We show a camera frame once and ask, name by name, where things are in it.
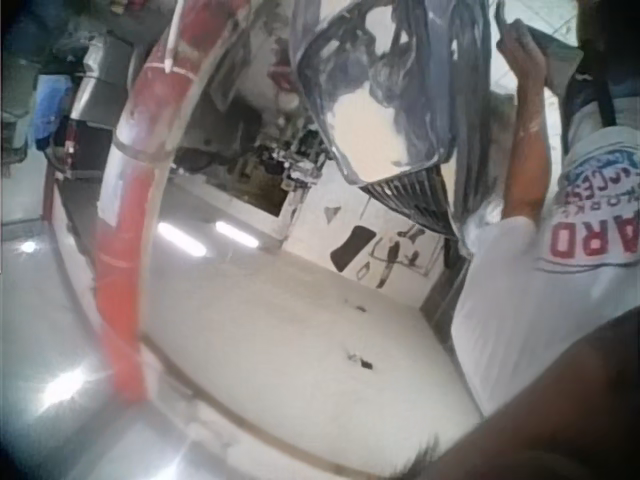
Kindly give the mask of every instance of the man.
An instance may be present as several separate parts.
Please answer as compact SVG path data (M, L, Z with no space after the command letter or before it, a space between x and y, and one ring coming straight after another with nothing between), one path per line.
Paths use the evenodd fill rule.
M452 328L489 419L401 478L640 478L640 2L579 5L548 215L547 63L521 21L503 29L518 79L503 219L481 233Z

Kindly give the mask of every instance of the tiled floor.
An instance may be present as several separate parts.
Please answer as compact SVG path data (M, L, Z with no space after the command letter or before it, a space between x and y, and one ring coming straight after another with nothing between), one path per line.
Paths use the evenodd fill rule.
M495 44L499 38L498 27L494 19L496 0L490 0L490 4L491 35ZM575 0L506 0L505 13L510 22L520 18L526 24L552 34L568 44L576 45L577 43L577 4ZM495 46L491 62L491 88L499 93L515 93L516 79ZM558 100L550 92L547 93L547 129L553 164L551 189L553 192L562 165L562 124Z

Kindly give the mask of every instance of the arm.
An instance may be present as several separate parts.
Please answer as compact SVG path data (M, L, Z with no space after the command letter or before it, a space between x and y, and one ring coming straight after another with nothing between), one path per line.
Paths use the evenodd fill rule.
M524 23L505 26L498 49L518 79L518 113L502 218L538 222L551 179L544 109L545 58Z

